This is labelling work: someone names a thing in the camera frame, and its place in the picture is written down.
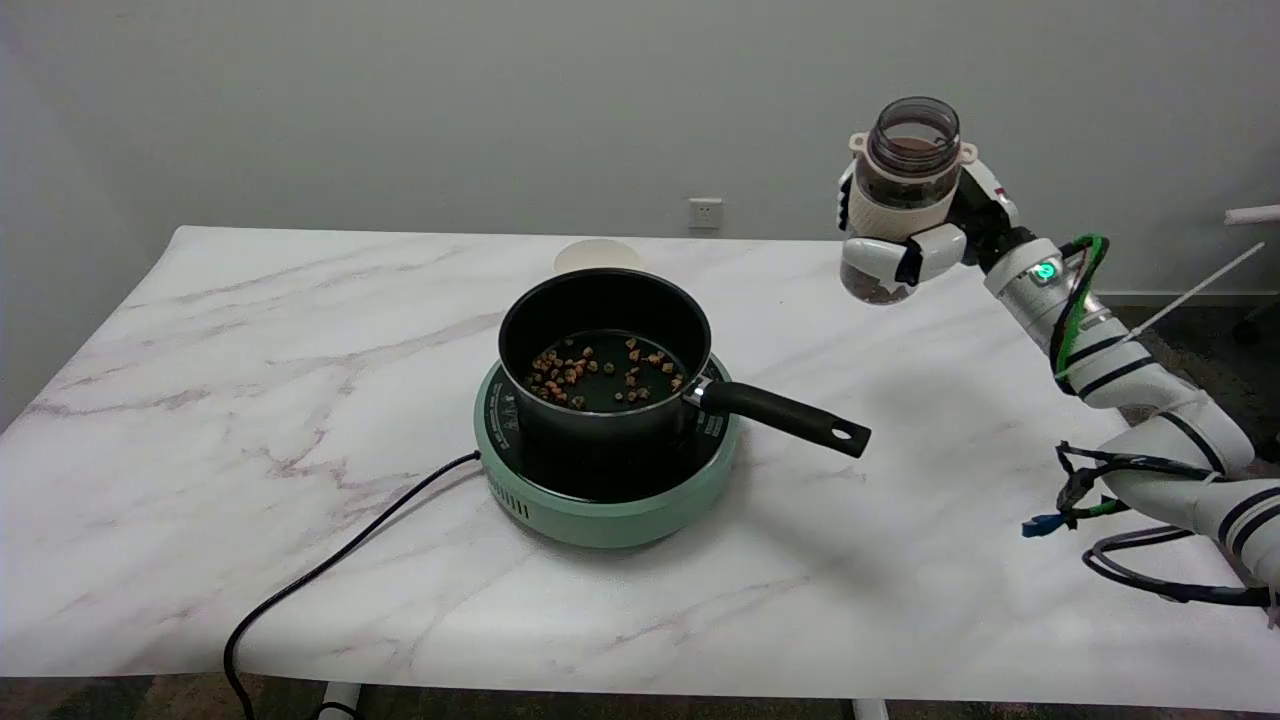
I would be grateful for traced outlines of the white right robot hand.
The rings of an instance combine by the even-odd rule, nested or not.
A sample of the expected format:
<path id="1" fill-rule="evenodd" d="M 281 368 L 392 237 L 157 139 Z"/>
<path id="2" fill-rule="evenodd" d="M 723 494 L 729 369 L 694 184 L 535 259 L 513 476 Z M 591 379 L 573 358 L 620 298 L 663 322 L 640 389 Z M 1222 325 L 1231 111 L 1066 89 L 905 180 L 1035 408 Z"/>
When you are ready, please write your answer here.
<path id="1" fill-rule="evenodd" d="M 996 249 L 1021 224 L 1018 206 L 975 149 L 961 152 L 954 188 L 923 208 L 874 200 L 858 184 L 863 168 L 872 164 L 858 152 L 841 177 L 841 261 L 888 292 L 913 290 L 956 265 L 975 265 L 982 251 Z"/>

